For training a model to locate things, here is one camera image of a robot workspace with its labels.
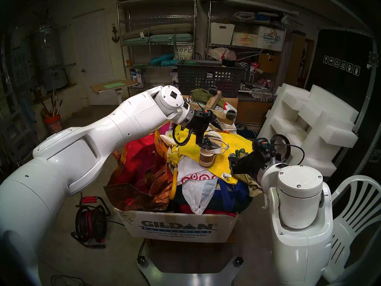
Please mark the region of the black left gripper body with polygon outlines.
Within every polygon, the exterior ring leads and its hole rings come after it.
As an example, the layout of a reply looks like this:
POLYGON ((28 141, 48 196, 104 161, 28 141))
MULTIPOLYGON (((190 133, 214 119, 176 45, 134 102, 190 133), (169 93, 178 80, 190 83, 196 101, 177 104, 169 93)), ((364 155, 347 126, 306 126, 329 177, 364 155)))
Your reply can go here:
POLYGON ((212 144, 209 138, 205 138, 204 134, 209 127, 209 124, 216 119, 212 110, 194 110, 189 111, 191 119, 188 123, 188 129, 195 135, 196 144, 212 144))

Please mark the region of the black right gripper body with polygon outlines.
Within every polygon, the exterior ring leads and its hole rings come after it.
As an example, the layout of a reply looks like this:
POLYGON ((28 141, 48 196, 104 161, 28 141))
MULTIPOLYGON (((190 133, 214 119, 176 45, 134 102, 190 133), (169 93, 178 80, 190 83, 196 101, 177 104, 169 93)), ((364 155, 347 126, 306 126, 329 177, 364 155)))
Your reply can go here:
POLYGON ((235 174, 257 177, 260 170, 266 170, 275 165, 274 142, 266 138, 257 138, 251 144, 251 152, 244 148, 235 150, 235 155, 238 157, 235 174))

